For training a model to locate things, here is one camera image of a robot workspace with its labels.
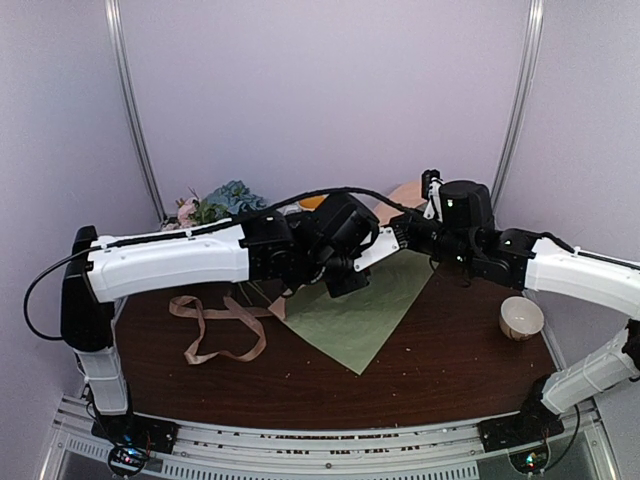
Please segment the white mug with orange inside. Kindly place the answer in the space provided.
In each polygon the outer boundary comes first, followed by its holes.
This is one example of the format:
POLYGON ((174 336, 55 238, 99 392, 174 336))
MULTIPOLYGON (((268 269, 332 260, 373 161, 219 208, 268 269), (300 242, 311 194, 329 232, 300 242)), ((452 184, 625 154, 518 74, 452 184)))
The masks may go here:
POLYGON ((312 196, 299 200, 297 204, 301 210, 311 212, 316 210, 326 198, 326 195, 312 196))

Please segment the green and tan wrapping paper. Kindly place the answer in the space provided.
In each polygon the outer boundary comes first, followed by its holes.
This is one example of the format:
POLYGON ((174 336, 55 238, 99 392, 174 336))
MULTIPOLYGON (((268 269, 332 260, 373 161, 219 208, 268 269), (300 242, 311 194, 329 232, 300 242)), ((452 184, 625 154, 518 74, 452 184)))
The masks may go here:
POLYGON ((308 345, 360 375, 432 274, 428 256, 403 250, 373 265, 363 289, 333 299, 322 284, 302 287, 269 310, 308 345))

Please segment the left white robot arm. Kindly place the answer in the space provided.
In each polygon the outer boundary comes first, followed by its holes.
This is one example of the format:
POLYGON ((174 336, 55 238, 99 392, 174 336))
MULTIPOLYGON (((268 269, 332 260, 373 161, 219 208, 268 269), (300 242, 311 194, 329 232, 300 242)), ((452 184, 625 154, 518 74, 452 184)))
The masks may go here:
POLYGON ((114 340, 114 304, 131 295, 190 284, 280 280, 288 289, 325 281, 332 295, 352 292, 367 267, 397 253, 399 238, 371 213, 321 222, 313 212, 256 214, 195 229, 100 236, 80 229, 61 294, 61 335, 79 357, 106 429, 123 444, 144 424, 114 340))

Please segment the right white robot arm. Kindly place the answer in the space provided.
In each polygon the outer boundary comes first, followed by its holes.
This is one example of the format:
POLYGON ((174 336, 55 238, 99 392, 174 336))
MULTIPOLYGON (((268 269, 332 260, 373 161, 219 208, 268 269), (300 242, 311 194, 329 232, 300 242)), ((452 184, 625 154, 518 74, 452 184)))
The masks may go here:
POLYGON ((513 419, 519 440, 535 440, 582 400, 639 377, 639 265, 572 247, 549 232, 495 226, 489 189, 445 182, 437 170, 391 194, 400 215, 387 216, 402 247, 454 260, 475 277, 517 291, 562 295, 611 309, 626 327, 572 366, 540 381, 513 419))

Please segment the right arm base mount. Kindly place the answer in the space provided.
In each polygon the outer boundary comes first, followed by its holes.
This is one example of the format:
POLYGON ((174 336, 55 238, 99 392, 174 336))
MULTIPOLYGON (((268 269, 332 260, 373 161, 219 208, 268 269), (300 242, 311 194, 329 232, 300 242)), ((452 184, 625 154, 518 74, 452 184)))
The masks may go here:
POLYGON ((542 441, 564 432, 560 415, 552 413, 542 403, 543 387, 549 378, 549 375, 542 376, 532 384, 517 413, 478 423, 485 452, 542 441))

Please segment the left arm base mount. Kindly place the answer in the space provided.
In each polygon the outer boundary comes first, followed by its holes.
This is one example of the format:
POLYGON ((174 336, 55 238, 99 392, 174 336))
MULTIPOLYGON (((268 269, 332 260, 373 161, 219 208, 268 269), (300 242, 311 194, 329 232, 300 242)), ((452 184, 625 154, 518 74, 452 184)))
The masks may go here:
POLYGON ((128 410, 124 415, 104 415, 91 401, 87 412, 93 418, 91 433, 110 441, 114 446, 125 446, 171 454, 177 440, 177 423, 134 414, 128 410))

